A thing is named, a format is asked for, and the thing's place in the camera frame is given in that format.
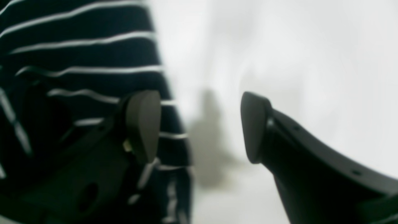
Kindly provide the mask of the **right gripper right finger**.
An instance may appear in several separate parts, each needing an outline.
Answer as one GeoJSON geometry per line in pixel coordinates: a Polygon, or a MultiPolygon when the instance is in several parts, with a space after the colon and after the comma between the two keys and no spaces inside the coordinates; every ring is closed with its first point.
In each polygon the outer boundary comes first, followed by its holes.
{"type": "Polygon", "coordinates": [[[331,149],[264,96],[241,99],[246,154],[273,175],[291,224],[396,224],[398,182],[331,149]]]}

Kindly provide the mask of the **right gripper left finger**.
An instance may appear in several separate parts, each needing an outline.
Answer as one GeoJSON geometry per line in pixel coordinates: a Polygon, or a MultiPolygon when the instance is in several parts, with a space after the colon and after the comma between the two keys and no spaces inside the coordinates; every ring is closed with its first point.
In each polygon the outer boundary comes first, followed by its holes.
{"type": "Polygon", "coordinates": [[[158,149],[161,98],[136,91],[90,132],[70,127],[50,138],[56,122],[39,122],[44,141],[33,151],[17,149],[17,136],[1,134],[1,215],[23,224],[93,224],[120,211],[128,176],[152,163],[158,149]]]}

